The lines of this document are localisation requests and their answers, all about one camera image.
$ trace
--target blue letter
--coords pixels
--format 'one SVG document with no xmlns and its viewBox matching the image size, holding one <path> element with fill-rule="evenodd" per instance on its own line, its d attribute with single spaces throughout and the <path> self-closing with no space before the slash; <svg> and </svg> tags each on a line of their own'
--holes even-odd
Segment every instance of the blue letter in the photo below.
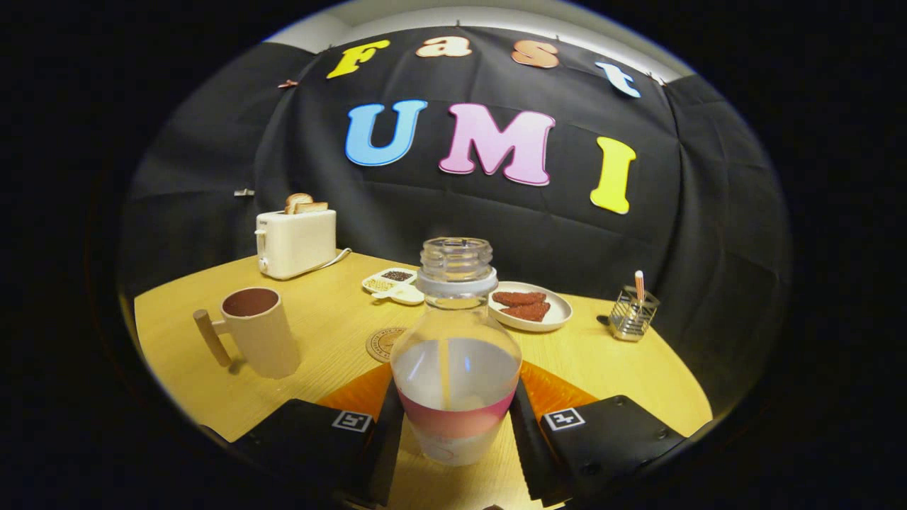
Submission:
<svg viewBox="0 0 907 510">
<path fill-rule="evenodd" d="M 397 124 L 394 139 L 380 149 L 372 145 L 372 129 L 375 127 L 376 116 L 385 107 L 381 104 L 364 104 L 350 110 L 349 131 L 346 133 L 346 157 L 349 161 L 363 166 L 381 166 L 399 160 L 413 145 L 415 121 L 425 106 L 428 106 L 428 103 L 417 99 L 395 104 Z"/>
<path fill-rule="evenodd" d="M 633 78 L 631 78 L 629 74 L 624 74 L 623 71 L 614 64 L 605 64 L 602 62 L 596 62 L 595 64 L 605 70 L 605 74 L 608 75 L 608 80 L 614 85 L 614 88 L 630 97 L 639 97 L 639 91 L 630 87 L 629 83 L 627 83 L 633 81 Z"/>
</svg>

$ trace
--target letter m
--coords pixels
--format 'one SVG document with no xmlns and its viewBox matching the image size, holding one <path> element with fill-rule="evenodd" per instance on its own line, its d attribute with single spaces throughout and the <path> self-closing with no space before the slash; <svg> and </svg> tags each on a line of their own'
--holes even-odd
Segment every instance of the letter m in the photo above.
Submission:
<svg viewBox="0 0 907 510">
<path fill-rule="evenodd" d="M 482 104 L 454 104 L 450 112 L 456 116 L 456 126 L 450 154 L 438 163 L 441 170 L 471 173 L 475 164 L 469 159 L 469 149 L 474 146 L 485 174 L 492 175 L 513 150 L 513 162 L 503 170 L 504 177 L 530 186 L 548 185 L 545 146 L 554 119 L 544 113 L 520 112 L 501 132 Z"/>
</svg>

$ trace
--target mug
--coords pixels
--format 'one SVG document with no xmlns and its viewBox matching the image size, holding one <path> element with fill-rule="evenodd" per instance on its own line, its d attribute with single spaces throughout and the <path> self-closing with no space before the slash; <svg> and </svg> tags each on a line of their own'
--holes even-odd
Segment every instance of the mug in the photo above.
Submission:
<svg viewBox="0 0 907 510">
<path fill-rule="evenodd" d="M 214 358 L 222 367 L 232 362 L 218 335 L 232 335 L 249 366 L 264 378 L 284 378 L 299 367 L 299 346 L 289 331 L 287 313 L 276 290 L 249 287 L 237 290 L 220 304 L 224 320 L 211 322 L 208 311 L 192 317 Z"/>
</svg>

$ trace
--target coaster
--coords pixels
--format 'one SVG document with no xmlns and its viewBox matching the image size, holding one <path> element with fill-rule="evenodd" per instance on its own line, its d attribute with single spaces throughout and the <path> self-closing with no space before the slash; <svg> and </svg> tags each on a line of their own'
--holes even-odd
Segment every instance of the coaster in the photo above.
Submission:
<svg viewBox="0 0 907 510">
<path fill-rule="evenodd" d="M 391 360 L 391 348 L 406 328 L 387 328 L 375 332 L 366 342 L 368 354 L 382 363 Z"/>
</svg>

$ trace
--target wooden mug handle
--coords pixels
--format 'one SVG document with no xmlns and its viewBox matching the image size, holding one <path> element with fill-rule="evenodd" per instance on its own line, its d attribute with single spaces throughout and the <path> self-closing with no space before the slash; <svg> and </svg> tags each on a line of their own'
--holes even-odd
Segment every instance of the wooden mug handle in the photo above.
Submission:
<svg viewBox="0 0 907 510">
<path fill-rule="evenodd" d="M 196 310 L 195 313 L 192 314 L 192 318 L 195 319 L 195 325 L 199 327 L 201 337 L 205 338 L 205 343 L 208 344 L 208 349 L 210 349 L 214 358 L 222 367 L 229 367 L 233 360 L 229 358 L 227 350 L 224 348 L 223 344 L 220 343 L 220 338 L 214 331 L 214 326 L 211 324 L 211 318 L 208 317 L 208 311 L 203 309 Z"/>
</svg>

